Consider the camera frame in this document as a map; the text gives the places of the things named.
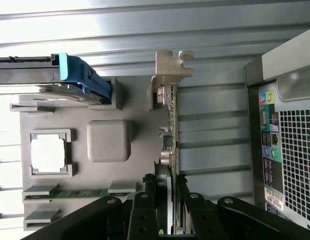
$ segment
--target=metal mesh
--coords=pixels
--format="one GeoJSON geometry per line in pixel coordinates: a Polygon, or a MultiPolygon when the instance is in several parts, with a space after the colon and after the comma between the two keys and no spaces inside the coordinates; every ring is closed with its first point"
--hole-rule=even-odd
{"type": "Polygon", "coordinates": [[[279,116],[285,205],[310,221],[310,110],[279,116]]]}

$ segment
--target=sticker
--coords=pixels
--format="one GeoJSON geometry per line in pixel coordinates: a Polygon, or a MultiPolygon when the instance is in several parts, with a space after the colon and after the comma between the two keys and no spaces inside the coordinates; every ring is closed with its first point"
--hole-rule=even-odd
{"type": "Polygon", "coordinates": [[[279,210],[284,211],[284,199],[283,197],[267,187],[264,187],[265,199],[277,207],[279,210]]]}
{"type": "Polygon", "coordinates": [[[279,126],[276,126],[276,125],[273,125],[273,124],[270,124],[270,131],[271,132],[278,132],[279,131],[279,126]]]}
{"type": "Polygon", "coordinates": [[[266,104],[275,104],[274,91],[266,92],[266,104]]]}

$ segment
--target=metal bracket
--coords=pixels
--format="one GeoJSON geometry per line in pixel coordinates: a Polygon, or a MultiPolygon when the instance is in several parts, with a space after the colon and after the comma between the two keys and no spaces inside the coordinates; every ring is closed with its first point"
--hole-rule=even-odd
{"type": "Polygon", "coordinates": [[[23,221],[24,231],[37,231],[58,219],[59,208],[36,209],[23,221]]]}
{"type": "Polygon", "coordinates": [[[53,115],[55,109],[45,106],[20,106],[17,104],[10,104],[9,109],[11,112],[28,113],[29,115],[53,115]]]}
{"type": "Polygon", "coordinates": [[[157,102],[163,105],[172,104],[172,86],[184,78],[192,77],[194,70],[184,67],[184,61],[193,59],[192,51],[180,51],[178,58],[173,58],[172,51],[158,51],[155,58],[155,76],[148,87],[148,110],[154,109],[153,93],[157,93],[157,102]]]}
{"type": "MultiPolygon", "coordinates": [[[[50,185],[50,186],[40,186],[40,185],[33,185],[22,192],[22,200],[24,204],[29,203],[30,201],[27,200],[29,196],[51,196],[54,191],[59,187],[58,184],[50,185]]],[[[35,199],[31,203],[33,204],[49,204],[52,200],[51,199],[35,199]]]]}
{"type": "Polygon", "coordinates": [[[178,58],[173,58],[172,51],[156,53],[156,75],[151,78],[152,90],[157,92],[161,85],[177,85],[181,80],[192,77],[194,70],[185,68],[184,61],[193,59],[192,51],[180,51],[178,58]]]}

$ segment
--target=screw hole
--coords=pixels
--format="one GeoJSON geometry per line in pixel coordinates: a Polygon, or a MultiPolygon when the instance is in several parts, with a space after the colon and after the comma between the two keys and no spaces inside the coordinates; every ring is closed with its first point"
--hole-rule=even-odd
{"type": "Polygon", "coordinates": [[[210,234],[213,234],[215,232],[214,228],[210,227],[209,229],[207,229],[207,231],[210,233],[210,234]]]}
{"type": "Polygon", "coordinates": [[[140,232],[141,234],[146,233],[146,228],[145,228],[145,227],[141,227],[141,228],[139,229],[139,232],[140,232]]]}

